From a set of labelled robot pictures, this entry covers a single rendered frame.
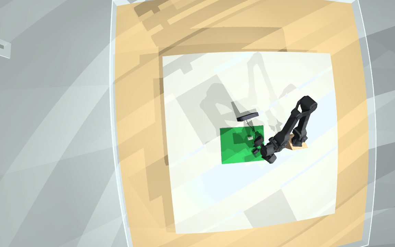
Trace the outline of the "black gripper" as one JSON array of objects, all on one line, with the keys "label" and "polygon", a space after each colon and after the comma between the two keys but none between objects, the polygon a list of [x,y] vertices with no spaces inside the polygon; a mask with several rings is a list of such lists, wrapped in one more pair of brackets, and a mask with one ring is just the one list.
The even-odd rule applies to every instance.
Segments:
[{"label": "black gripper", "polygon": [[[269,145],[269,144],[264,145],[263,142],[264,139],[262,138],[262,136],[258,136],[257,139],[254,140],[254,147],[258,147],[258,146],[264,147]],[[261,157],[265,159],[267,162],[269,162],[269,164],[273,164],[273,162],[276,161],[276,156],[274,153],[270,156],[266,156],[266,157],[261,156]]]}]

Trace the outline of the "black cable with plug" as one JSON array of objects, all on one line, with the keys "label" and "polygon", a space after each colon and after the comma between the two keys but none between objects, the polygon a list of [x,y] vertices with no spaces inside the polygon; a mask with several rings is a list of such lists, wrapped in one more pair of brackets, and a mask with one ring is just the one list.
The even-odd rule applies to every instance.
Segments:
[{"label": "black cable with plug", "polygon": [[259,150],[260,150],[260,149],[256,148],[252,153],[254,153],[254,155],[255,155],[256,153],[259,152]]}]

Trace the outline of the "green circuit board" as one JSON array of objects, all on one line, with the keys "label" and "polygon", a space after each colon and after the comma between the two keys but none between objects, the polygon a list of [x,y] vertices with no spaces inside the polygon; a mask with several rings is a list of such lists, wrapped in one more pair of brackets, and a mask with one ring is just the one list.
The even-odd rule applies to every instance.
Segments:
[{"label": "green circuit board", "polygon": [[255,155],[252,153],[256,148],[261,148],[260,146],[254,147],[254,140],[258,136],[262,136],[264,139],[263,126],[221,128],[222,164],[265,161],[261,157],[260,150]]}]

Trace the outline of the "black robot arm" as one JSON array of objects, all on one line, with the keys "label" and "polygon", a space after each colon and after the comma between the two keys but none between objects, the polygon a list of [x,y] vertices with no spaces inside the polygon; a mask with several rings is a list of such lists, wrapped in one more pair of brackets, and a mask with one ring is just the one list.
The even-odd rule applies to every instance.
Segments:
[{"label": "black robot arm", "polygon": [[[298,111],[299,105],[302,109],[302,112]],[[294,147],[302,147],[302,143],[308,139],[306,136],[306,126],[308,124],[309,117],[311,113],[316,110],[316,108],[317,103],[315,100],[307,95],[303,96],[297,102],[295,108],[291,111],[291,115],[283,129],[274,137],[270,137],[270,142],[267,143],[269,145],[260,148],[261,155],[266,157],[283,150],[288,144],[291,132],[294,134],[294,137],[291,139],[292,145]],[[297,122],[298,126],[294,128]]]}]

